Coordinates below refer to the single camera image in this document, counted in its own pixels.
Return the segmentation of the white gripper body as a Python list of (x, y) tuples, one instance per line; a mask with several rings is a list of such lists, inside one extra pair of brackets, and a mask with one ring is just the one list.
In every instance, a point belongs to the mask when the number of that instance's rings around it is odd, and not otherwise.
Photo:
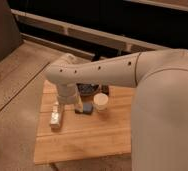
[(57, 100), (60, 104), (75, 104), (78, 102), (78, 90), (75, 84), (56, 86)]

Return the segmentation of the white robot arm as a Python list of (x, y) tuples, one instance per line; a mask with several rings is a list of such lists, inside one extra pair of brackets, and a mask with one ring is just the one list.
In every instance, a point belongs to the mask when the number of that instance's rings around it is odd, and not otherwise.
[(188, 50), (138, 52), (78, 64), (65, 54), (46, 70), (64, 104), (76, 85), (132, 87), (132, 171), (188, 171)]

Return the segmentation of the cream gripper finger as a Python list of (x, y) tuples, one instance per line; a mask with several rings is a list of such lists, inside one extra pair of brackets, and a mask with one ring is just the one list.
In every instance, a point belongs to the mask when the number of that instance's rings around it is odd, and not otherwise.
[(83, 103), (82, 102), (78, 102), (74, 105), (74, 109), (76, 112), (82, 112), (83, 111)]

